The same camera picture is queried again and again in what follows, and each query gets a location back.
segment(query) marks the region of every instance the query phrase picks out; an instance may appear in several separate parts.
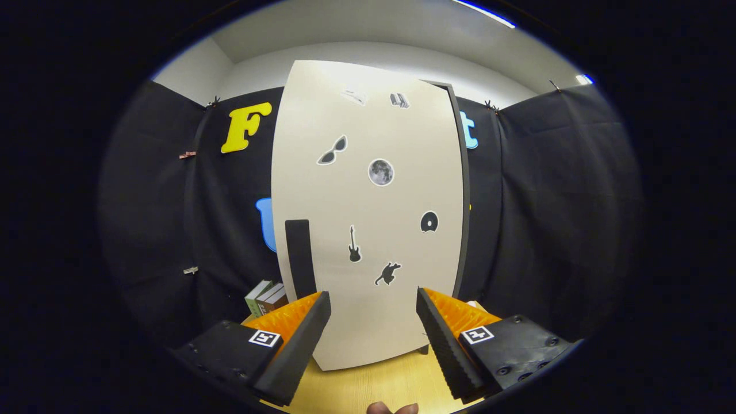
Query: book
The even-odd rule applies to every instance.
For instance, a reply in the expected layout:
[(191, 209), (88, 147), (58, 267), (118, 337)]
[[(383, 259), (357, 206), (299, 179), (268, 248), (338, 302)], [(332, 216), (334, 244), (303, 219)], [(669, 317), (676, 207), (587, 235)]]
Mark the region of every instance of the book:
[(264, 306), (265, 305), (265, 301), (268, 298), (270, 298), (274, 293), (278, 292), (281, 289), (283, 289), (283, 283), (276, 283), (270, 289), (268, 289), (267, 291), (261, 293), (261, 295), (258, 296), (255, 299), (255, 303), (258, 306), (258, 311), (261, 314), (261, 316), (263, 316), (266, 313), (268, 313), (268, 312), (266, 312), (266, 307)]
[(289, 300), (286, 298), (286, 289), (282, 287), (268, 299), (263, 301), (264, 314), (275, 311), (288, 303)]
[(250, 309), (250, 313), (254, 316), (263, 316), (261, 310), (258, 308), (258, 304), (255, 302), (255, 299), (258, 296), (261, 296), (265, 291), (271, 289), (273, 285), (274, 282), (272, 281), (261, 281), (259, 284), (255, 285), (248, 295), (246, 295), (245, 303), (248, 304), (248, 309)]

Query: human hand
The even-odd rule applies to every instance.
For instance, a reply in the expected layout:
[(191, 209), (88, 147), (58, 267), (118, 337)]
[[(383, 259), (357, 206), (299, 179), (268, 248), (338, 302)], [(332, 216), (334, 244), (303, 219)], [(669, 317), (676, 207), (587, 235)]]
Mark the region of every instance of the human hand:
[(382, 401), (374, 402), (366, 410), (366, 414), (417, 414), (418, 412), (419, 405), (416, 402), (401, 407), (396, 413), (392, 413)]

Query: black fabric backdrop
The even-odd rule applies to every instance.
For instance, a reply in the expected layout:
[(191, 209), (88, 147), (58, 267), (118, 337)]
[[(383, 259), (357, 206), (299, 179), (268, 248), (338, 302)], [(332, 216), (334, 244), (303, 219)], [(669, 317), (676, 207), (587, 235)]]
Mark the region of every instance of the black fabric backdrop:
[[(270, 197), (282, 91), (205, 110), (149, 83), (112, 138), (101, 179), (106, 256), (134, 313), (168, 346), (218, 320), (244, 319), (249, 290), (280, 281), (255, 202)], [(262, 102), (273, 110), (246, 137), (248, 147), (222, 154), (229, 113)], [(585, 86), (499, 115), (468, 99), (458, 104), (478, 139), (468, 150), (472, 210), (460, 299), (501, 317), (527, 315), (567, 340), (589, 334), (617, 303), (641, 212), (619, 118)], [(192, 150), (195, 157), (178, 159)], [(192, 266), (199, 271), (184, 275)]]
[(482, 304), (566, 340), (591, 334), (622, 297), (643, 195), (623, 123), (592, 86), (499, 111), (503, 213)]

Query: wooden table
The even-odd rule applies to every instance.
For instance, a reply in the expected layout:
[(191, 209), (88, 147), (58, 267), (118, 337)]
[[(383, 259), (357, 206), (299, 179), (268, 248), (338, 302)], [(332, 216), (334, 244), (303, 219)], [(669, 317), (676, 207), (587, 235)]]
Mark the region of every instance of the wooden table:
[[(477, 302), (468, 302), (483, 309)], [(252, 320), (252, 315), (245, 321)], [(385, 361), (336, 371), (322, 371), (312, 358), (285, 413), (364, 414), (368, 405), (383, 401), (392, 411), (418, 403), (420, 414), (454, 413), (482, 399), (462, 404), (453, 399), (432, 346), (428, 354), (412, 351)]]

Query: binder clip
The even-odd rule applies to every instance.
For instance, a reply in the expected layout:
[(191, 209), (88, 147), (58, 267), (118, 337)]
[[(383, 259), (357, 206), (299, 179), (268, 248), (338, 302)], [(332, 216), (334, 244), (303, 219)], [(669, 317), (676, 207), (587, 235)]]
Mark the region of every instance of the binder clip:
[(210, 107), (215, 108), (218, 102), (220, 102), (220, 98), (218, 98), (217, 95), (215, 95), (215, 100), (212, 102), (207, 102), (207, 107), (205, 108), (205, 110), (207, 110), (207, 108), (210, 108)]

